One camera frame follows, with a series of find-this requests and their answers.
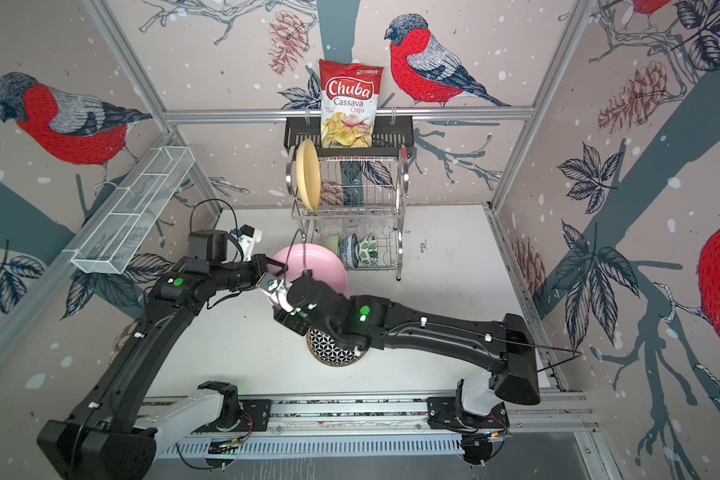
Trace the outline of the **pink plate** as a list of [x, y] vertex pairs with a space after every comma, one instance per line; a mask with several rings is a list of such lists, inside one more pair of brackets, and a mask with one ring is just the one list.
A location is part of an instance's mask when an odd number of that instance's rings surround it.
[[283, 248], [273, 259], [286, 264], [288, 269], [285, 282], [290, 286], [305, 271], [311, 270], [315, 280], [329, 285], [334, 291], [345, 294], [347, 291], [347, 272], [342, 261], [329, 249], [312, 243]]

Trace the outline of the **white patterned plate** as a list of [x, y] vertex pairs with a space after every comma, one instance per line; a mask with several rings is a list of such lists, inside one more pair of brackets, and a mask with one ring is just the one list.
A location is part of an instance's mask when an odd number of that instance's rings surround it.
[[343, 349], [327, 334], [310, 329], [306, 335], [307, 348], [321, 364], [330, 367], [347, 367], [360, 361], [367, 351], [358, 348]]

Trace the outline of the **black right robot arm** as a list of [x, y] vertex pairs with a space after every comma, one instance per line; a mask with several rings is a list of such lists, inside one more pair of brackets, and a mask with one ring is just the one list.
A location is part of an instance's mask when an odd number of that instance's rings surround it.
[[519, 315], [461, 320], [378, 296], [347, 298], [310, 270], [291, 283], [269, 276], [259, 288], [274, 303], [275, 320], [302, 336], [317, 330], [352, 352], [411, 349], [454, 358], [488, 372], [488, 391], [498, 400], [524, 406], [541, 402], [536, 344]]

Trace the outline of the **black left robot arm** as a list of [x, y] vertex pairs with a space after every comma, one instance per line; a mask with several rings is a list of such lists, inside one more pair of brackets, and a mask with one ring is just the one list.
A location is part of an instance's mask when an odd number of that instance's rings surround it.
[[191, 233], [189, 253], [153, 285], [142, 319], [92, 390], [65, 420], [48, 421], [37, 445], [64, 479], [141, 479], [168, 447], [203, 425], [253, 428], [236, 386], [199, 385], [197, 395], [169, 410], [151, 426], [137, 417], [147, 391], [169, 352], [217, 293], [231, 299], [255, 289], [271, 259], [254, 254], [229, 261], [228, 232]]

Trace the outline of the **yellow plate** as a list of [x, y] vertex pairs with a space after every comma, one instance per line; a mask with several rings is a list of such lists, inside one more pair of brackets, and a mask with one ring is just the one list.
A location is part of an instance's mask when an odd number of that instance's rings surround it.
[[311, 139], [304, 140], [296, 150], [295, 178], [302, 203], [309, 211], [317, 211], [322, 178], [317, 149]]

